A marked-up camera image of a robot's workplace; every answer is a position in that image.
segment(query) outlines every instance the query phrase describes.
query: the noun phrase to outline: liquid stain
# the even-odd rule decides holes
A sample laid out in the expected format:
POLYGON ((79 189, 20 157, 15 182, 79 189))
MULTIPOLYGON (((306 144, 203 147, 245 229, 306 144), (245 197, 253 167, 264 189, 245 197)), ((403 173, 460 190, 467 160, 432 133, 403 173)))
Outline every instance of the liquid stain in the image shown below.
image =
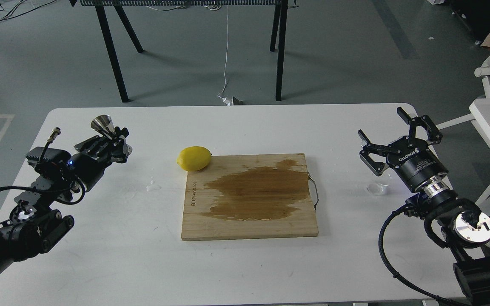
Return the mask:
POLYGON ((283 219, 298 208, 293 203, 309 197, 308 175, 291 170, 297 161, 286 159, 275 167, 256 167, 228 174, 206 184, 222 195, 206 217, 228 221, 283 219))

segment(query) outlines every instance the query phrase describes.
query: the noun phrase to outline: lemon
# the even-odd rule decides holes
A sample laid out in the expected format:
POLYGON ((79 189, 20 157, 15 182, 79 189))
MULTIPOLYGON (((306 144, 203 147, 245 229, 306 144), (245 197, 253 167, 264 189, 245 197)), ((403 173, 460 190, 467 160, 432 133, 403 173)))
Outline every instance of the lemon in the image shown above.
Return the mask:
POLYGON ((184 148, 179 157, 177 164, 186 171, 198 171, 205 168, 211 161, 211 152, 204 147, 187 147, 184 148))

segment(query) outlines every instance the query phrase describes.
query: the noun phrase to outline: floor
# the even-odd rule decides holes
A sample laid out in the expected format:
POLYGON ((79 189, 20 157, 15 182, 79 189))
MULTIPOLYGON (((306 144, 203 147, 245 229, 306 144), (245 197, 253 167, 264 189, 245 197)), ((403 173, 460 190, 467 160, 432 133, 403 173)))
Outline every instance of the floor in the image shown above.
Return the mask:
MULTIPOLYGON (((16 13, 46 2, 28 0, 16 13)), ((0 3, 8 10, 15 2, 0 3)), ((13 183, 54 108, 223 105, 217 95, 224 85, 226 20, 223 96, 245 105, 405 102, 438 124, 467 114, 482 95, 474 68, 489 53, 474 44, 447 5, 425 0, 298 4, 288 11, 282 101, 274 99, 276 54, 268 50, 273 19, 268 6, 126 7, 144 54, 135 51, 117 14, 107 8, 133 99, 128 104, 119 99, 94 8, 58 0, 0 23, 0 114, 13 115, 0 118, 0 130, 10 122, 0 138, 0 186, 13 183)), ((379 125, 385 120, 400 118, 396 113, 379 118, 379 125)), ((439 158, 459 195, 475 200, 490 182, 490 150, 470 123, 443 133, 436 146, 439 158)), ((350 145, 355 150, 359 143, 357 137, 350 145)), ((4 198, 1 193, 0 203, 4 198)))

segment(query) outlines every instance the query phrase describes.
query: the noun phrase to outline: clear plastic cup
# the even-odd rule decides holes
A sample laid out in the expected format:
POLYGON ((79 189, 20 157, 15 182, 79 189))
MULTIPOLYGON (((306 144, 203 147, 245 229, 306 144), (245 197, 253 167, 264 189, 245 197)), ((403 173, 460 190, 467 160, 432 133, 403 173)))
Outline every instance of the clear plastic cup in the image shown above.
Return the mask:
POLYGON ((372 173, 370 180, 366 184, 366 190, 373 196, 387 194, 387 188, 391 183, 391 175, 387 172, 381 176, 376 176, 372 173))

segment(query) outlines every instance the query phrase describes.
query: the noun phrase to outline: cutting board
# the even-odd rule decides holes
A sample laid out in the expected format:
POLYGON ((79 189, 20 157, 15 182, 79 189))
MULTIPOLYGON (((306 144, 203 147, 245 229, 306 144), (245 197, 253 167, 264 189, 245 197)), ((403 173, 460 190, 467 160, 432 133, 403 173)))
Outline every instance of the cutting board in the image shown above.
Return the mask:
POLYGON ((305 155, 213 156, 188 172, 181 238, 317 236, 305 155))

